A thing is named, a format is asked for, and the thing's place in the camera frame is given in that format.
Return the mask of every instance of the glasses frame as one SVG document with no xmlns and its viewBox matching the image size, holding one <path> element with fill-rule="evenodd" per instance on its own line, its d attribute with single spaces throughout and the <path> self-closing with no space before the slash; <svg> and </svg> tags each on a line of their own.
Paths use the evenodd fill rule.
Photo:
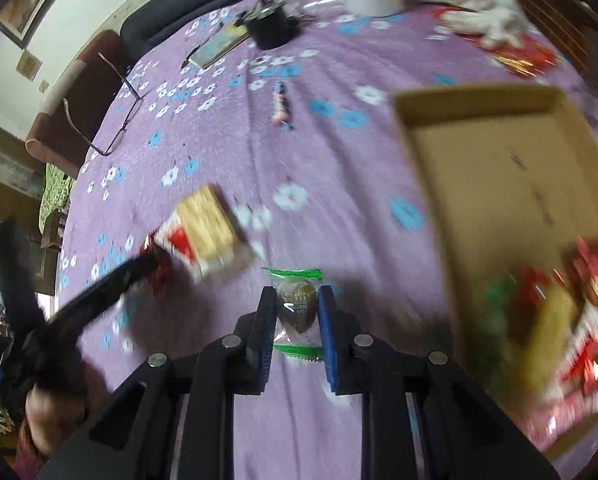
<svg viewBox="0 0 598 480">
<path fill-rule="evenodd" d="M 80 135 L 80 137 L 84 140 L 84 142 L 87 145 L 89 145 L 90 148 L 95 150 L 99 155 L 108 156 L 108 155 L 111 155 L 111 153 L 114 152 L 114 150 L 116 150 L 116 148 L 119 146 L 119 144 L 121 144 L 121 141 L 125 135 L 125 129 L 128 127 L 128 124 L 130 124 L 130 121 L 132 121 L 132 119 L 134 119 L 134 117 L 137 115 L 137 113 L 139 112 L 139 110 L 141 108 L 141 104 L 143 103 L 143 97 L 141 97 L 139 95 L 139 92 L 137 92 L 137 90 L 134 89 L 134 87 L 130 84 L 130 81 L 128 81 L 128 79 L 121 72 L 119 72 L 119 70 L 117 70 L 117 68 L 108 59 L 106 59 L 106 57 L 103 54 L 98 52 L 98 56 L 103 61 L 105 61 L 106 64 L 112 70 L 114 70 L 114 73 L 116 73 L 121 78 L 121 80 L 125 83 L 125 85 L 130 90 L 130 93 L 134 96 L 134 103 L 132 104 L 130 111 L 128 111 L 128 115 L 125 117 L 124 125 L 116 133 L 116 135 L 114 136 L 114 138 L 112 139 L 112 141 L 110 142 L 108 147 L 105 150 L 102 150 L 99 147 L 97 147 L 90 139 L 88 139 L 88 137 L 86 137 L 83 133 L 81 133 L 80 129 L 77 128 L 77 126 L 74 124 L 74 121 L 72 120 L 72 117 L 70 116 L 70 107 L 68 105 L 68 100 L 66 98 L 63 98 L 63 109 L 65 111 L 65 117 L 68 120 L 68 124 L 77 134 Z"/>
</svg>

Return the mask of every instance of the cardboard box lid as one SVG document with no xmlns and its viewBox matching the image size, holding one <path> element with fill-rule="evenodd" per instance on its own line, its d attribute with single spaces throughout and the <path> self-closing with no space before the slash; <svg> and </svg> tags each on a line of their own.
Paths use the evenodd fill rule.
<svg viewBox="0 0 598 480">
<path fill-rule="evenodd" d="M 566 95 L 538 84 L 440 86 L 394 104 L 435 218 L 460 360 L 485 280 L 525 265 L 563 268 L 577 236 L 598 236 L 598 144 Z M 561 437 L 548 458 L 597 420 Z"/>
</svg>

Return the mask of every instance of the person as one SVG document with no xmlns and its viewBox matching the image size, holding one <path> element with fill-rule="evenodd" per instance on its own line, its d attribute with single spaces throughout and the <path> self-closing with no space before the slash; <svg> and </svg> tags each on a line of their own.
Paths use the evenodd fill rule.
<svg viewBox="0 0 598 480">
<path fill-rule="evenodd" d="M 86 399 L 48 392 L 37 384 L 28 392 L 15 462 L 21 480 L 34 480 L 48 457 L 108 400 L 103 375 L 88 363 L 83 363 L 83 373 L 88 387 Z"/>
</svg>

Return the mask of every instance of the floral tablecloth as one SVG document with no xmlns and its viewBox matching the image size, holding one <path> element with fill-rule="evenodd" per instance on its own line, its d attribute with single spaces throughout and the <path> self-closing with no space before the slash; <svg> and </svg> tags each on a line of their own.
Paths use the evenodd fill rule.
<svg viewBox="0 0 598 480">
<path fill-rule="evenodd" d="M 287 1 L 308 4 L 317 19 L 276 50 L 248 40 L 208 70 L 180 70 L 220 20 L 252 4 L 242 2 L 194 20 L 146 54 L 130 74 L 145 95 L 140 111 L 111 156 L 90 150 L 80 170 L 61 303 L 136 254 L 178 200 L 206 183 L 220 187 L 260 258 L 221 283 L 193 286 L 180 272 L 165 297 L 128 295 L 89 327 L 83 353 L 112 388 L 152 352 L 176 358 L 232 332 L 269 285 L 262 266 L 319 267 L 370 333 L 403 351 L 450 349 L 432 226 L 401 155 L 389 93 L 518 78 L 474 44 L 435 30 L 430 6 L 370 19 L 336 0 Z M 289 132 L 271 124 L 278 79 Z M 536 82 L 584 102 L 565 61 Z M 98 145 L 109 144 L 132 102 L 122 88 Z M 331 394 L 323 364 L 276 352 L 265 394 L 237 397 L 234 422 L 236 478 L 359 477 L 361 399 Z M 597 446 L 598 428 L 555 465 L 571 478 Z"/>
</svg>

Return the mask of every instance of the white flower pattern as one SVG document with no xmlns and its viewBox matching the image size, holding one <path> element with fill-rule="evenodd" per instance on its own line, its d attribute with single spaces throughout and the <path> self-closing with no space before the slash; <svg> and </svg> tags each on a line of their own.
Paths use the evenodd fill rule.
<svg viewBox="0 0 598 480">
<path fill-rule="evenodd" d="M 172 186 L 175 183 L 177 177 L 179 176 L 179 168 L 174 166 L 170 168 L 164 176 L 161 177 L 161 183 L 163 186 Z"/>
<path fill-rule="evenodd" d="M 286 182 L 277 188 L 272 200 L 284 211 L 299 211 L 308 202 L 308 192 L 294 182 Z"/>
<path fill-rule="evenodd" d="M 250 242 L 250 250 L 252 250 L 253 254 L 258 257 L 258 259 L 266 259 L 266 251 L 264 250 L 263 244 L 260 241 L 254 240 Z"/>
<path fill-rule="evenodd" d="M 355 97 L 364 103 L 377 106 L 385 101 L 387 93 L 372 86 L 358 86 L 355 89 Z"/>
<path fill-rule="evenodd" d="M 265 231 L 272 222 L 272 212 L 266 206 L 257 207 L 252 212 L 252 229 L 256 232 Z"/>
<path fill-rule="evenodd" d="M 279 56 L 273 59 L 270 64 L 273 66 L 277 65 L 285 65 L 288 63 L 292 63 L 295 60 L 295 56 Z"/>
<path fill-rule="evenodd" d="M 231 211 L 242 229 L 246 229 L 250 225 L 250 218 L 252 218 L 250 206 L 247 204 L 237 204 Z"/>
<path fill-rule="evenodd" d="M 126 355 L 130 355 L 134 352 L 134 343 L 132 342 L 132 339 L 125 337 L 124 341 L 121 343 L 121 348 Z"/>
<path fill-rule="evenodd" d="M 248 88 L 250 89 L 250 91 L 256 91 L 263 88 L 265 84 L 265 79 L 255 79 L 252 83 L 248 85 Z"/>
<path fill-rule="evenodd" d="M 342 14 L 335 20 L 335 23 L 349 23 L 354 22 L 357 17 L 354 14 Z"/>
<path fill-rule="evenodd" d="M 159 119 L 160 117 L 163 117 L 168 110 L 170 110 L 170 105 L 165 105 L 161 110 L 159 110 L 159 112 L 157 113 L 157 115 L 155 115 L 155 117 L 157 119 Z"/>
<path fill-rule="evenodd" d="M 213 95 L 212 97 L 210 97 L 210 99 L 208 99 L 201 106 L 199 106 L 197 108 L 197 110 L 200 111 L 200 112 L 203 112 L 204 110 L 207 110 L 208 108 L 210 108 L 212 105 L 215 104 L 216 100 L 217 100 L 217 96 Z"/>
<path fill-rule="evenodd" d="M 250 61 L 250 64 L 252 66 L 265 65 L 268 61 L 270 61 L 270 56 L 259 56 L 256 59 Z"/>
</svg>

